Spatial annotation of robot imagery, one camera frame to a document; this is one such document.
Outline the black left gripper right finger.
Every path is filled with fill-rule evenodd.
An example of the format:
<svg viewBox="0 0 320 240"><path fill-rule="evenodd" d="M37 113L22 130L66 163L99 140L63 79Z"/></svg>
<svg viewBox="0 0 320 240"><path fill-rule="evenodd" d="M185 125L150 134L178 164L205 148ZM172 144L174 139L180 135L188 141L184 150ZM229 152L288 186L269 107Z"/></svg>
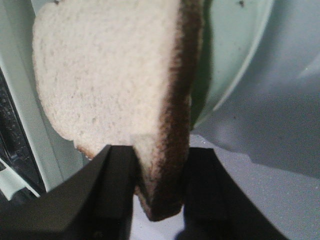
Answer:
<svg viewBox="0 0 320 240"><path fill-rule="evenodd" d="M191 147L183 175L178 240L284 240L224 169L211 148Z"/></svg>

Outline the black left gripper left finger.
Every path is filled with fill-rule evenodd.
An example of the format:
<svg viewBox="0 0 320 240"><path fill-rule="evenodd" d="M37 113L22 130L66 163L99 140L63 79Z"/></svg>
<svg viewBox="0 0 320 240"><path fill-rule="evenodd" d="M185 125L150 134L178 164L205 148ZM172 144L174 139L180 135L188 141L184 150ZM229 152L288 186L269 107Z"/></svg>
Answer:
<svg viewBox="0 0 320 240"><path fill-rule="evenodd" d="M3 240L127 240L137 158L130 146L106 146L67 181L0 215Z"/></svg>

